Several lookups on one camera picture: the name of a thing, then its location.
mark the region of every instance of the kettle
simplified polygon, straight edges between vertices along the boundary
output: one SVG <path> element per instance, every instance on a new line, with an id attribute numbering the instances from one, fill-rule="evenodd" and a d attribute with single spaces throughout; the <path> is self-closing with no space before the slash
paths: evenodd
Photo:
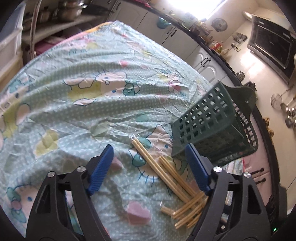
<path id="1" fill-rule="evenodd" d="M 50 16 L 51 12 L 48 10 L 48 7 L 44 7 L 44 9 L 38 13 L 37 23 L 46 23 Z"/>

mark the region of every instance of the window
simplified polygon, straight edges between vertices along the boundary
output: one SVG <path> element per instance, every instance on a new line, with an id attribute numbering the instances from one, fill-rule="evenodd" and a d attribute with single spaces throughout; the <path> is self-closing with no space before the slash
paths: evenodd
<path id="1" fill-rule="evenodd" d="M 184 12 L 189 12 L 197 19 L 208 19 L 227 0 L 169 0 L 170 3 Z"/>

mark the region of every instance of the blue rubber tip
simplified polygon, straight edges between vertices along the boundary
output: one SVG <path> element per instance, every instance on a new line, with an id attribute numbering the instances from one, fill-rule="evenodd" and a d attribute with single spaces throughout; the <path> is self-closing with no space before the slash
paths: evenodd
<path id="1" fill-rule="evenodd" d="M 113 147 L 109 145 L 105 150 L 105 153 L 100 156 L 100 161 L 90 176 L 89 187 L 87 189 L 90 196 L 100 189 L 107 171 L 110 168 L 113 157 L 114 150 Z"/>
<path id="2" fill-rule="evenodd" d="M 190 144 L 188 144 L 185 147 L 185 156 L 199 189 L 208 195 L 211 191 L 209 186 L 210 176 L 200 161 L 200 154 L 195 149 L 195 147 L 192 147 Z"/>

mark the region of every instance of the metal screw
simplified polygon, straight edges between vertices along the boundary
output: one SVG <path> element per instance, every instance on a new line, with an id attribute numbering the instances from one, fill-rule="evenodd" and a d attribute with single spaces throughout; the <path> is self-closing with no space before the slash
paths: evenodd
<path id="1" fill-rule="evenodd" d="M 84 172 L 86 168 L 84 166 L 77 167 L 77 172 Z"/>
<path id="2" fill-rule="evenodd" d="M 222 171 L 222 168 L 221 168 L 221 167 L 217 167 L 217 166 L 215 166 L 215 167 L 213 167 L 213 170 L 214 170 L 215 172 L 221 172 L 221 171 Z"/>
<path id="3" fill-rule="evenodd" d="M 248 172 L 244 172 L 244 176 L 247 177 L 247 178 L 250 178 L 252 175 Z"/>
<path id="4" fill-rule="evenodd" d="M 54 177 L 54 176 L 55 176 L 55 172 L 49 172 L 49 173 L 47 174 L 47 176 L 48 176 L 48 177 Z"/>

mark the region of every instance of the stainless steel pot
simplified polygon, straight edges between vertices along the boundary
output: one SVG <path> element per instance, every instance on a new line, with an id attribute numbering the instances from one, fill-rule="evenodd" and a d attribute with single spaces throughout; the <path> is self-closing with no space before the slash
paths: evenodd
<path id="1" fill-rule="evenodd" d="M 76 1 L 59 1 L 59 8 L 76 8 L 82 6 L 85 0 L 76 0 Z"/>
<path id="2" fill-rule="evenodd" d="M 72 22 L 81 15 L 82 9 L 86 7 L 87 5 L 76 8 L 60 8 L 57 12 L 57 18 L 61 22 Z"/>
<path id="3" fill-rule="evenodd" d="M 48 7 L 45 7 L 44 10 L 38 13 L 37 23 L 46 23 L 50 19 L 51 14 Z"/>

